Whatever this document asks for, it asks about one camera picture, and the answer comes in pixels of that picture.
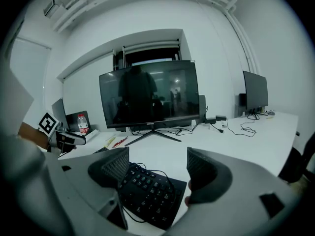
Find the keyboard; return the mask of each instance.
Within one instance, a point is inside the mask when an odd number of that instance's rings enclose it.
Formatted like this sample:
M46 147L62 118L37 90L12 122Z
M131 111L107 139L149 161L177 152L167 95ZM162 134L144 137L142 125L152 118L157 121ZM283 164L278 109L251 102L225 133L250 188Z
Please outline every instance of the keyboard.
M121 203L144 221L167 230L175 219L187 184L169 180L174 187L165 176L129 162L129 170L119 186Z
M107 150L108 150L108 148L103 147L103 148L100 148L98 151L94 152L93 154L100 153L100 152L107 151Z

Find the monitor screen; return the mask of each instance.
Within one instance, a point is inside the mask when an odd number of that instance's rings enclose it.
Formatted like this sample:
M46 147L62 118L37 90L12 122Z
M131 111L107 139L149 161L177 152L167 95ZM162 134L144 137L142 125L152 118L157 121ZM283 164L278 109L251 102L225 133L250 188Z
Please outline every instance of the monitor screen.
M57 118L58 121L63 123L63 127L69 129L67 119L65 117L64 107L63 107L63 99L59 99L52 106L54 117Z
M196 68L190 60L132 66L99 77L107 128L199 118Z
M243 72L246 87L246 108L254 109L268 106L268 89L265 77Z

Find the monitor base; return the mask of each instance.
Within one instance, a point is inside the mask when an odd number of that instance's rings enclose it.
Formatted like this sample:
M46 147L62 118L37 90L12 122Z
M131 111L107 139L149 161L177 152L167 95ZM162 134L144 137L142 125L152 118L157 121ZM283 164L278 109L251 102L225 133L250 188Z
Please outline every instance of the monitor base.
M162 136L162 137L167 138L167 139L171 139L171 140L176 141L176 142L180 142L180 143L182 142L181 140L178 140L178 139L176 139L176 138L173 138L173 137L164 135L164 134L162 134L162 133L160 133L160 132L155 131L154 129L152 129L150 132L148 132L148 133L146 133L146 134L140 136L140 137L137 138L136 140L133 140L132 142L126 144L125 147L127 147L127 146L129 146L130 144L133 144L133 143L135 143L135 142L138 142L138 141L141 140L141 139L144 139L144 138L146 138L146 137L149 137L149 136L151 136L151 135L158 135L158 136Z

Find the white wall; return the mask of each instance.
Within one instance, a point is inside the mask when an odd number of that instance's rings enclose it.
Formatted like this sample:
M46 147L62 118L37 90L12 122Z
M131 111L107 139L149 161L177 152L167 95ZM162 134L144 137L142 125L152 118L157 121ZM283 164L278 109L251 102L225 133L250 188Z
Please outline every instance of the white wall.
M10 69L34 99L23 119L23 122L34 128L38 128L38 123L46 112L43 103L43 82L49 56L49 48L20 38L14 41Z
M245 92L246 57L225 16L197 2L142 0L100 14L73 30L62 69L108 41L157 29L183 29L191 59L196 61L199 94L206 95L209 104L207 116L233 117L235 95Z
M51 105L62 97L63 84L56 79L60 67L63 66L64 46L69 36L65 31L58 34L51 30L50 21L44 16L43 9L51 0L34 0L25 14L19 36L27 40L51 48L47 73L44 76L44 105L51 111Z
M267 78L269 109L299 116L303 152L315 131L315 53L303 25L283 0L238 0L234 15L250 38Z
M87 111L91 125L107 130L99 91L101 74L113 71L113 55L101 57L82 67L63 83L63 104L66 115Z

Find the small device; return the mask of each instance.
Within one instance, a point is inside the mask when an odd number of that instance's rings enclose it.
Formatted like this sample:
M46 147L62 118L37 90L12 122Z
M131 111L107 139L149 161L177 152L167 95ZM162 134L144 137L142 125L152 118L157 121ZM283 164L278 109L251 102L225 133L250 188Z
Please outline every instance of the small device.
M207 123L207 124L216 124L217 123L217 119L215 117L206 118L205 123Z
M216 120L217 121L226 120L226 116L216 116Z

